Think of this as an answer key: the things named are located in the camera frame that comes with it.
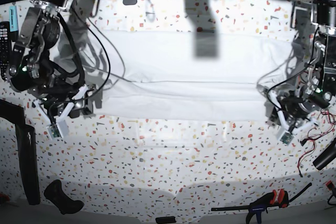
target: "speckled tabletop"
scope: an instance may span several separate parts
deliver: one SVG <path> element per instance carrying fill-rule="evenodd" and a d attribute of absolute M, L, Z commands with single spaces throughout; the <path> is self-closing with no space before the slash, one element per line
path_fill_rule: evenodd
<path fill-rule="evenodd" d="M 118 14 L 114 10 L 108 13 L 112 7 L 102 5 L 105 9 L 93 19 L 100 28 L 117 30 L 123 27 L 129 31 L 148 28 L 143 25 L 145 21 L 132 20 L 145 15 L 145 8 L 139 8 L 138 13 L 133 12 L 134 17 L 122 20 L 116 17 L 125 16 L 122 0 L 103 1 L 110 1 L 111 5 L 119 8 Z M 140 3 L 151 7 L 155 1 L 160 0 L 140 0 Z M 205 18 L 202 14 L 206 15 L 207 5 L 194 1 L 202 5 L 204 10 L 198 15 Z M 291 32 L 290 2 L 212 0 L 212 3 L 219 6 L 214 7 L 218 11 L 215 13 L 224 22 L 208 23 L 224 33 L 246 30 L 255 35 L 281 37 L 285 32 Z M 30 3 L 14 4 L 18 8 L 21 25 Z M 0 20 L 8 20 L 10 5 L 0 7 Z M 262 15 L 256 17 L 257 21 L 251 25 L 247 25 L 252 23 L 248 6 L 262 11 Z M 185 10 L 181 8 L 169 16 L 170 19 L 178 19 L 184 14 Z M 104 15 L 113 18 L 107 21 Z M 308 16 L 300 20 L 302 26 Z M 158 19 L 156 22 L 152 29 L 161 21 Z M 175 30 L 179 24 L 175 20 Z M 185 29 L 186 22 L 181 24 L 181 30 Z M 302 43 L 308 43 L 311 37 L 311 31 L 306 30 L 309 33 L 302 37 Z M 26 92 L 14 93 L 3 81 L 0 81 L 0 88 L 0 98 L 24 106 L 26 122 L 35 127 L 39 184 L 44 204 L 50 204 L 43 196 L 44 189 L 51 181 L 60 178 L 65 193 L 85 203 L 84 211 L 133 216 L 143 222 L 175 216 L 178 223 L 185 223 L 198 221 L 210 214 L 232 214 L 234 212 L 211 213 L 210 209 L 247 205 L 273 189 L 279 191 L 284 188 L 291 197 L 309 182 L 313 186 L 291 206 L 323 200 L 329 195 L 324 183 L 335 176 L 335 163 L 321 172 L 312 165 L 314 157 L 326 147 L 334 132 L 319 140 L 314 154 L 303 161 L 303 178 L 300 178 L 298 158 L 311 146 L 302 147 L 298 143 L 301 136 L 289 146 L 283 145 L 275 138 L 278 127 L 266 122 L 129 119 L 94 115 L 67 119 L 69 136 L 51 141 L 45 129 L 46 122 L 32 108 L 34 98 Z M 317 132 L 330 127 L 325 118 L 320 116 L 319 121 L 321 127 Z M 24 192 L 15 129 L 3 119 L 0 123 L 0 192 L 16 200 L 24 197 Z"/>

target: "remote control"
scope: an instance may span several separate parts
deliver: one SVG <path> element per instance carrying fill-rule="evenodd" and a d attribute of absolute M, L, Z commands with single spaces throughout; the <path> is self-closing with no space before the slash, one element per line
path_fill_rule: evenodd
<path fill-rule="evenodd" d="M 0 22 L 0 71 L 1 78 L 6 81 L 6 71 L 12 54 L 12 42 L 9 38 L 9 22 Z"/>

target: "black cable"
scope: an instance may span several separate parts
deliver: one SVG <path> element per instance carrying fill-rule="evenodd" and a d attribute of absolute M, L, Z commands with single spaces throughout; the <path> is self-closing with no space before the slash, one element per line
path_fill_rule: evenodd
<path fill-rule="evenodd" d="M 78 70 L 76 69 L 74 72 L 67 72 L 64 68 L 62 68 L 59 64 L 50 60 L 51 65 L 55 68 L 59 73 L 63 74 L 66 78 L 73 78 L 78 74 Z"/>
<path fill-rule="evenodd" d="M 289 200 L 289 202 L 293 202 L 294 200 L 296 200 L 297 198 L 299 198 L 309 187 L 312 186 L 312 183 L 309 183 L 308 185 L 305 186 L 304 189 L 302 189 L 298 194 L 296 194 L 293 198 L 291 198 Z"/>
<path fill-rule="evenodd" d="M 284 112 L 290 114 L 288 111 L 283 110 L 283 109 L 280 108 L 278 105 L 276 105 L 275 103 L 273 103 L 273 102 L 271 101 L 270 97 L 269 97 L 269 93 L 270 93 L 273 89 L 277 88 L 278 86 L 281 86 L 281 85 L 285 84 L 286 82 L 288 82 L 288 81 L 290 81 L 290 80 L 293 80 L 294 78 L 298 77 L 299 75 L 301 75 L 302 73 L 304 73 L 304 72 L 308 69 L 308 67 L 310 66 L 311 62 L 313 61 L 314 50 L 315 50 L 315 39 L 316 39 L 316 35 L 317 35 L 317 32 L 318 32 L 318 31 L 319 31 L 319 27 L 316 29 L 316 31 L 315 31 L 315 33 L 314 33 L 313 46 L 312 46 L 312 51 L 311 51 L 310 60 L 309 60 L 309 63 L 305 66 L 305 68 L 302 69 L 302 70 L 301 70 L 300 72 L 298 72 L 297 74 L 295 74 L 294 76 L 288 78 L 287 80 L 282 81 L 282 82 L 280 82 L 280 83 L 274 85 L 273 87 L 271 87 L 271 88 L 267 91 L 267 93 L 266 93 L 266 98 L 267 98 L 267 100 L 268 100 L 274 107 L 276 107 L 278 110 L 281 110 L 281 111 L 284 111 Z"/>
<path fill-rule="evenodd" d="M 333 207 L 335 207 L 336 204 L 332 204 L 332 203 L 330 203 L 330 201 L 331 201 L 331 199 L 332 199 L 333 197 L 334 197 L 334 196 L 331 195 L 330 198 L 328 199 L 328 202 L 327 202 L 327 203 L 328 203 L 329 206 L 333 206 Z"/>
<path fill-rule="evenodd" d="M 81 87 L 85 83 L 85 72 L 84 72 L 84 68 L 83 68 L 82 62 L 80 60 L 80 56 L 79 56 L 79 53 L 78 53 L 78 50 L 77 50 L 74 38 L 72 37 L 71 31 L 70 31 L 67 23 L 63 19 L 61 13 L 58 13 L 57 17 L 59 17 L 59 22 L 61 23 L 61 25 L 63 27 L 64 33 L 66 34 L 66 36 L 68 38 L 68 41 L 69 41 L 69 44 L 70 44 L 70 47 L 72 49 L 72 52 L 73 52 L 73 58 L 72 58 L 72 60 L 75 63 L 76 68 L 77 68 L 78 73 L 79 73 L 78 87 Z M 70 73 L 70 76 L 74 77 L 73 76 L 74 74 L 75 74 L 75 72 L 72 72 L 72 73 Z"/>
<path fill-rule="evenodd" d="M 93 98 L 94 96 L 96 96 L 102 89 L 103 87 L 106 85 L 106 83 L 108 82 L 109 80 L 109 77 L 111 75 L 111 62 L 110 62 L 110 59 L 109 59 L 109 56 L 108 56 L 108 53 L 103 45 L 103 43 L 101 42 L 101 40 L 98 38 L 98 36 L 90 29 L 90 27 L 78 16 L 78 14 L 76 13 L 76 11 L 71 8 L 72 11 L 74 12 L 74 14 L 77 16 L 77 18 L 88 28 L 88 30 L 95 36 L 95 38 L 97 39 L 97 41 L 99 42 L 99 44 L 101 45 L 102 49 L 104 50 L 104 53 L 106 55 L 106 59 L 107 59 L 107 62 L 108 62 L 108 66 L 109 66 L 109 71 L 108 71 L 108 75 L 105 79 L 105 81 L 103 82 L 103 84 L 99 87 L 99 89 L 97 89 L 92 95 L 90 95 L 89 97 L 85 97 L 85 98 L 82 98 L 82 99 L 77 99 L 77 100 L 72 100 L 70 99 L 69 101 L 64 101 L 64 102 L 56 102 L 56 103 L 53 103 L 49 109 L 48 109 L 48 116 L 50 118 L 50 121 L 52 123 L 55 123 L 55 118 L 52 116 L 51 114 L 51 110 L 53 107 L 55 107 L 56 105 L 60 105 L 60 104 L 67 104 L 67 103 L 70 103 L 70 102 L 73 102 L 73 103 L 76 103 L 76 102 L 82 102 L 82 101 L 85 101 L 85 100 L 88 100 L 88 99 L 91 99 Z"/>

